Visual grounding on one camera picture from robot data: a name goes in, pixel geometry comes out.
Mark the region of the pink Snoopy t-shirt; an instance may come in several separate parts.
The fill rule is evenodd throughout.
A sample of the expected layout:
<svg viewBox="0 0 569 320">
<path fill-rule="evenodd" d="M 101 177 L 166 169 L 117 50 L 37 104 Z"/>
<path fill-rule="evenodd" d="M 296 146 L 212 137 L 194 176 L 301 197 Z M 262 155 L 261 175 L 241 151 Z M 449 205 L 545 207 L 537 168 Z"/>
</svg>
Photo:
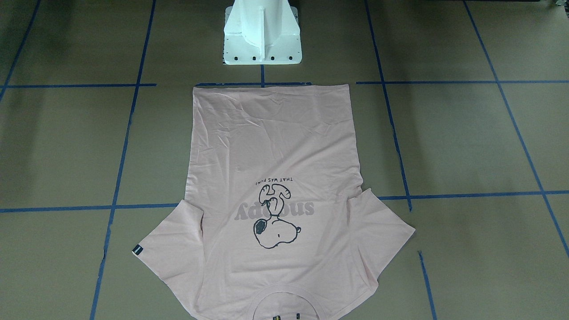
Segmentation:
<svg viewBox="0 0 569 320">
<path fill-rule="evenodd" d="M 184 198 L 133 253 L 198 320 L 337 320 L 415 231 L 362 184 L 347 85 L 196 88 Z"/>
</svg>

